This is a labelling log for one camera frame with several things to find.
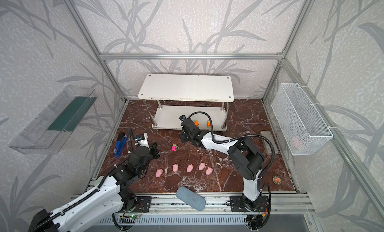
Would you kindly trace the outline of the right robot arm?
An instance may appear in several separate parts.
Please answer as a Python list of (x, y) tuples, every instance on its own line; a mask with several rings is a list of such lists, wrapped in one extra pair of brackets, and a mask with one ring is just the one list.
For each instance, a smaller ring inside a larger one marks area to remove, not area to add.
[[(232, 164), (244, 179), (243, 198), (245, 203), (248, 203), (249, 206), (258, 203), (262, 196), (261, 179), (275, 159), (275, 148), (272, 142), (258, 134), (246, 134), (234, 138), (219, 136), (213, 130), (199, 129), (191, 118), (184, 115), (180, 117), (180, 121), (181, 142), (190, 142), (196, 147), (215, 150), (229, 156)], [(253, 137), (263, 140), (271, 149), (271, 158), (266, 166), (263, 166), (265, 157), (254, 144)]]

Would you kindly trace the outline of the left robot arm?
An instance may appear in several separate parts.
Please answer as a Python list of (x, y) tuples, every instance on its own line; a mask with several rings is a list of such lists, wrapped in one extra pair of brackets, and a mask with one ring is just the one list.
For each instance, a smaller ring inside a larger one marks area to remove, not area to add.
[(92, 189), (51, 212), (43, 209), (34, 215), (29, 231), (84, 232), (106, 216), (134, 209), (138, 199), (130, 186), (145, 173), (150, 162), (159, 156), (157, 143), (139, 143), (129, 157)]

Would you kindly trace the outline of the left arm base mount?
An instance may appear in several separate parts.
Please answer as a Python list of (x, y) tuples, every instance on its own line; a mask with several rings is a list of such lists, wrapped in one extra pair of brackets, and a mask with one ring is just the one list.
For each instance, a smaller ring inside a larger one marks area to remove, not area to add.
[(151, 196), (130, 198), (127, 202), (124, 202), (122, 211), (126, 213), (148, 213), (151, 202)]

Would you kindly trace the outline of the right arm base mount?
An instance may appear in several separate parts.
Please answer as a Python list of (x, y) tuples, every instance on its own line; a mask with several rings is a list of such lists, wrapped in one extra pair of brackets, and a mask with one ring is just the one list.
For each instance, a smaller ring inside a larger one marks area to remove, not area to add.
[(268, 211), (270, 200), (268, 196), (259, 196), (252, 202), (245, 196), (230, 196), (226, 205), (231, 208), (231, 212), (256, 212), (264, 213)]

